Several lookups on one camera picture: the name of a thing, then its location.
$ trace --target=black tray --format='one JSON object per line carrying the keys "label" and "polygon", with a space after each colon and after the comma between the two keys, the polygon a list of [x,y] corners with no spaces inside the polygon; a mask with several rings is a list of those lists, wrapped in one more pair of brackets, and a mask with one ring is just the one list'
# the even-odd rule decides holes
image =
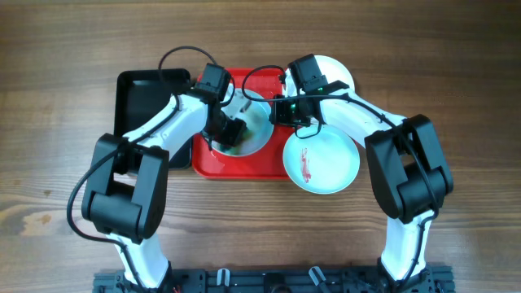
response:
{"label": "black tray", "polygon": [[[190,80],[190,73],[185,69],[165,69],[163,73],[171,86],[179,85],[175,81],[183,81],[186,78]],[[114,135],[121,137],[130,130],[144,125],[159,113],[169,100],[170,93],[160,83],[157,70],[122,72],[117,77]],[[170,160],[169,167],[188,168],[191,161],[192,139],[189,139]]]}

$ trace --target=wire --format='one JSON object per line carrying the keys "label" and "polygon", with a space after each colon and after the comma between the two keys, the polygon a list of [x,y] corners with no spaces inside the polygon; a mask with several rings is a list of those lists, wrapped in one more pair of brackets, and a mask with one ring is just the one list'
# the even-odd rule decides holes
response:
{"label": "wire", "polygon": [[166,82],[166,80],[164,79],[164,76],[163,76],[163,63],[167,59],[167,57],[170,56],[170,54],[177,52],[179,50],[196,50],[200,53],[205,54],[212,61],[213,64],[218,65],[217,61],[207,51],[205,51],[201,48],[198,48],[196,46],[179,46],[179,47],[173,48],[170,51],[166,52],[163,55],[163,57],[161,57],[160,63],[157,67],[157,74],[160,76],[160,81],[165,87],[168,87],[168,83]]}
{"label": "wire", "polygon": [[246,94],[246,91],[244,90],[244,87],[246,85],[246,81],[247,79],[253,75],[253,73],[255,72],[259,72],[260,70],[264,70],[264,69],[268,69],[268,68],[274,68],[274,69],[278,69],[282,72],[282,74],[285,76],[286,75],[286,72],[284,71],[284,68],[278,66],[278,65],[265,65],[265,66],[260,66],[258,68],[255,68],[253,70],[251,70],[245,77],[244,77],[244,80],[243,80],[243,85],[241,86],[241,90],[243,91],[243,96],[252,100],[252,101],[255,101],[255,102],[277,102],[277,101],[289,101],[288,99],[286,98],[272,98],[270,100],[265,100],[263,98],[253,98],[253,97],[250,97],[248,94]]}
{"label": "wire", "polygon": [[235,95],[235,79],[234,79],[234,77],[231,77],[231,82],[234,85],[234,91],[231,92],[231,96],[230,96],[230,98],[228,98],[228,100],[226,102],[221,102],[221,107],[226,107],[226,106],[230,105],[231,99],[234,98],[234,95]]}

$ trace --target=wood grain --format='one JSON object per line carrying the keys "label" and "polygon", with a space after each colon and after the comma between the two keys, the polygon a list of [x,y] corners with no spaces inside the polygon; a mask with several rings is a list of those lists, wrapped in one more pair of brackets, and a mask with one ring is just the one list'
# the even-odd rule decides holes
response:
{"label": "wood grain", "polygon": [[[117,75],[179,45],[227,67],[329,55],[362,97],[429,116],[455,189],[427,260],[453,266],[459,292],[520,290],[519,2],[39,3],[0,5],[1,292],[89,291],[93,273],[122,267],[114,247],[72,234],[65,205],[112,131]],[[183,52],[167,66],[196,74],[205,62]],[[374,264],[386,218],[360,151],[356,181],[331,196],[171,172],[164,253],[175,268]]]}

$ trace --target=red object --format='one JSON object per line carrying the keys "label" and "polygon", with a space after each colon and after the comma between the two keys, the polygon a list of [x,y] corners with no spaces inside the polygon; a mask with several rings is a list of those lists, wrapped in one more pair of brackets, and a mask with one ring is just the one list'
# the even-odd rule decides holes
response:
{"label": "red object", "polygon": [[[251,69],[229,68],[228,71],[235,79],[235,87],[240,89]],[[271,99],[282,93],[278,80],[280,74],[277,69],[256,72],[247,79],[246,89]],[[197,134],[194,136],[192,167],[199,175],[209,179],[287,180],[289,177],[282,163],[282,152],[292,134],[292,128],[275,125],[268,143],[256,153],[244,157],[230,157],[210,151],[208,144]]]}

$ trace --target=black cable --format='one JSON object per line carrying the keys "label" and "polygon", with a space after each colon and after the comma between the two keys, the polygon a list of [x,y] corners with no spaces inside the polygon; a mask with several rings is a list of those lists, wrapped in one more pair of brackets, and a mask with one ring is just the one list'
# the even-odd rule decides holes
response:
{"label": "black cable", "polygon": [[221,107],[226,107],[226,106],[230,105],[231,99],[234,98],[234,95],[235,95],[235,79],[234,79],[234,77],[231,77],[231,83],[234,85],[234,91],[231,92],[231,96],[228,99],[228,101],[221,102]]}
{"label": "black cable", "polygon": [[164,79],[164,76],[163,76],[163,62],[166,60],[167,57],[170,56],[170,54],[172,54],[173,52],[177,52],[179,50],[196,50],[200,53],[205,54],[212,61],[213,64],[218,65],[217,61],[207,51],[205,51],[201,48],[198,48],[196,46],[179,46],[179,47],[173,48],[170,51],[166,52],[163,55],[163,57],[161,57],[160,63],[157,66],[157,74],[160,76],[160,81],[165,87],[168,86],[168,83],[166,82],[166,80]]}
{"label": "black cable", "polygon": [[268,69],[268,68],[274,68],[274,69],[278,69],[282,72],[282,75],[285,76],[286,75],[286,72],[284,71],[284,68],[278,66],[278,65],[265,65],[265,66],[260,66],[258,68],[255,68],[253,70],[251,70],[245,77],[244,77],[244,80],[243,80],[243,85],[241,86],[241,90],[243,91],[243,96],[247,99],[250,99],[252,101],[255,101],[255,102],[277,102],[277,101],[289,101],[287,100],[286,98],[272,98],[270,100],[265,100],[263,98],[253,98],[253,97],[250,97],[249,95],[246,94],[246,91],[244,91],[244,86],[246,85],[246,81],[247,79],[255,72],[259,72],[260,70],[263,70],[263,69]]}

